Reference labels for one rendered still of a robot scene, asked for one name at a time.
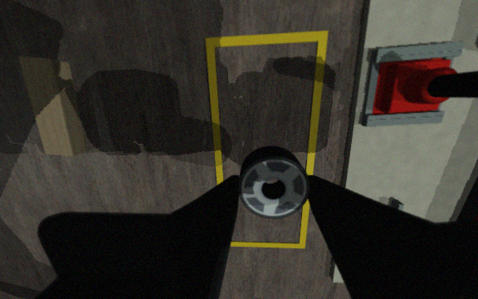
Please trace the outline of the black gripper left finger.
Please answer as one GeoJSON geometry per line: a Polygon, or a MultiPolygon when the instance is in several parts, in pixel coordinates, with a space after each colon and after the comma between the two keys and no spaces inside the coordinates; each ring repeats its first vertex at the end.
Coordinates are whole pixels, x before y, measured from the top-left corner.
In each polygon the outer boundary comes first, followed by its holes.
{"type": "Polygon", "coordinates": [[[66,212],[38,237],[63,272],[154,276],[166,299],[219,299],[238,211],[239,176],[166,213],[66,212]]]}

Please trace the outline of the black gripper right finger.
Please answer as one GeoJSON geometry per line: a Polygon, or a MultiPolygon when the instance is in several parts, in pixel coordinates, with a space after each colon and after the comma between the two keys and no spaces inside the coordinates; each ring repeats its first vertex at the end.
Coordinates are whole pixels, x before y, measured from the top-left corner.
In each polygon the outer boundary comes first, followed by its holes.
{"type": "Polygon", "coordinates": [[[478,299],[478,220],[433,223],[308,176],[311,211],[352,299],[478,299]]]}

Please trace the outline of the yellow rectangular outline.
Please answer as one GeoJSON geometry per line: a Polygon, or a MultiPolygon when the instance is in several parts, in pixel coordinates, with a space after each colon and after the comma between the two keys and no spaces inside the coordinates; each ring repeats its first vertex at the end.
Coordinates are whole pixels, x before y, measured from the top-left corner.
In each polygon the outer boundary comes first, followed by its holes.
{"type": "MultiPolygon", "coordinates": [[[[216,163],[217,184],[223,181],[222,172],[222,147],[220,135],[220,122],[217,98],[217,73],[214,47],[234,47],[265,45],[294,42],[318,42],[316,64],[315,64],[315,82],[313,90],[313,100],[310,118],[310,135],[308,144],[308,154],[306,163],[306,173],[313,175],[315,163],[315,148],[319,124],[319,110],[324,78],[324,64],[326,47],[328,40],[328,31],[316,32],[290,32],[234,37],[208,37],[206,39],[207,49],[207,69],[210,90],[211,112],[212,112],[212,132],[214,142],[214,153],[216,163]]],[[[305,248],[308,217],[310,203],[305,202],[302,208],[300,225],[300,243],[264,243],[264,242],[231,242],[230,247],[255,247],[255,248],[305,248]]]]}

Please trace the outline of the black tyre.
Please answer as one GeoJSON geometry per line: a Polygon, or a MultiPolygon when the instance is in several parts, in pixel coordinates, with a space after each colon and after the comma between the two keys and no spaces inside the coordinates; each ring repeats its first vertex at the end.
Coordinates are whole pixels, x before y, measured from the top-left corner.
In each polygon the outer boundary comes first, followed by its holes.
{"type": "Polygon", "coordinates": [[[255,215],[284,218],[303,207],[310,195],[310,179],[289,150],[265,146],[244,159],[238,193],[244,206],[255,215]],[[278,181],[265,183],[269,179],[278,181]]]}

